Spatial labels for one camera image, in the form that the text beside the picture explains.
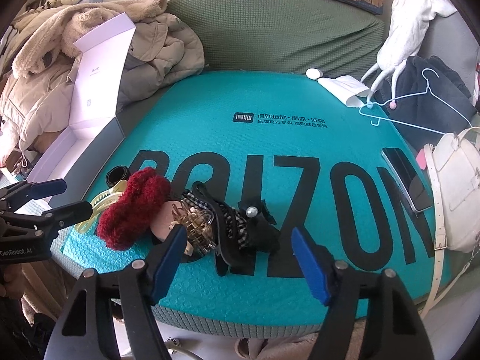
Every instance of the white bag strap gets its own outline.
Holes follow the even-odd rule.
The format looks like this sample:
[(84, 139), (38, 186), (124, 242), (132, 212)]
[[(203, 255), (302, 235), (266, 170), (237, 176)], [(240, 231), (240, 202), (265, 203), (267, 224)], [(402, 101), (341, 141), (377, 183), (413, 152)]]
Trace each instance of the white bag strap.
[(467, 135), (467, 133), (469, 133), (470, 131), (476, 131), (478, 134), (480, 134), (480, 127), (470, 127), (470, 128), (467, 128), (466, 130), (463, 130), (463, 131), (458, 135), (458, 137), (460, 138), (460, 140), (464, 139), (464, 138), (465, 138), (465, 135)]
[(452, 280), (452, 282), (442, 291), (442, 293), (435, 299), (438, 288), (440, 287), (440, 280), (442, 278), (443, 260), (445, 258), (445, 249), (447, 248), (445, 217), (443, 214), (443, 201), (440, 191), (440, 183), (438, 181), (437, 170), (435, 168), (434, 158), (432, 155), (433, 146), (431, 144), (424, 146), (425, 159), (427, 162), (428, 173), (430, 176), (431, 189), (433, 192), (433, 202), (435, 207), (435, 263), (433, 265), (433, 280), (431, 282), (431, 289), (423, 310), (420, 313), (421, 319), (425, 318), (427, 313), (434, 307), (443, 297), (452, 289), (457, 280), (462, 276), (470, 266), (473, 258), (479, 252), (478, 245), (472, 251), (469, 261), (462, 268), (460, 273)]

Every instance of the white cable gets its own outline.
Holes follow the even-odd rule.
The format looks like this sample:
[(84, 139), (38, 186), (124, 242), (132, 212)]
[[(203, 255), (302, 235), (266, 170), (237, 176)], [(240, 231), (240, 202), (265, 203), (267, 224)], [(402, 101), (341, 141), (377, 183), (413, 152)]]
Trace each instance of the white cable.
[(170, 342), (170, 341), (166, 341), (165, 342), (165, 346), (167, 349), (171, 349), (171, 350), (174, 350), (176, 352), (179, 352), (185, 356), (188, 356), (194, 360), (203, 360), (200, 356), (197, 356), (195, 353), (193, 352), (190, 352), (189, 350), (186, 350), (184, 348), (182, 348), (181, 346), (176, 346), (173, 342)]

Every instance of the pearl button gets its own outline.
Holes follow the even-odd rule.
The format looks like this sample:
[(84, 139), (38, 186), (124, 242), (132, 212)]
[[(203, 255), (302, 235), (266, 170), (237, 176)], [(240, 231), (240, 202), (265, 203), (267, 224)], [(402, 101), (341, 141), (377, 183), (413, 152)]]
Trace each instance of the pearl button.
[(247, 214), (248, 218), (253, 218), (254, 216), (257, 216), (258, 208), (251, 206), (245, 210), (245, 213)]

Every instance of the smartphone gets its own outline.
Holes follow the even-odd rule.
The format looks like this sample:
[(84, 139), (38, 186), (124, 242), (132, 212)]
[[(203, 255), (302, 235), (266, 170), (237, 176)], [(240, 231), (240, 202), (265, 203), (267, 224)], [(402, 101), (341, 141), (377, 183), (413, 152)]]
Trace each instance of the smartphone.
[(394, 174), (400, 189), (414, 212), (420, 213), (433, 206), (434, 203), (417, 171), (401, 149), (384, 147), (382, 157)]

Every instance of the bag buckle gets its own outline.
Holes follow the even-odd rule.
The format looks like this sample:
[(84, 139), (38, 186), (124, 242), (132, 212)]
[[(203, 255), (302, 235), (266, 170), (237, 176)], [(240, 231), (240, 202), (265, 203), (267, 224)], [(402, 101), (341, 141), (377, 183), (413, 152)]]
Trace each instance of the bag buckle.
[(480, 243), (477, 242), (475, 244), (475, 246), (473, 247), (473, 250), (472, 250), (472, 255), (470, 256), (470, 260), (469, 260), (469, 263), (471, 263), (473, 261), (473, 259), (475, 258), (475, 256), (480, 252)]
[(433, 249), (436, 251), (441, 251), (447, 248), (447, 237), (445, 234), (436, 234), (435, 235), (435, 245)]
[(453, 139), (452, 139), (451, 145), (454, 151), (457, 151), (460, 148), (460, 138), (455, 133), (453, 133)]
[(475, 169), (475, 176), (472, 178), (472, 185), (477, 190), (480, 188), (480, 170)]

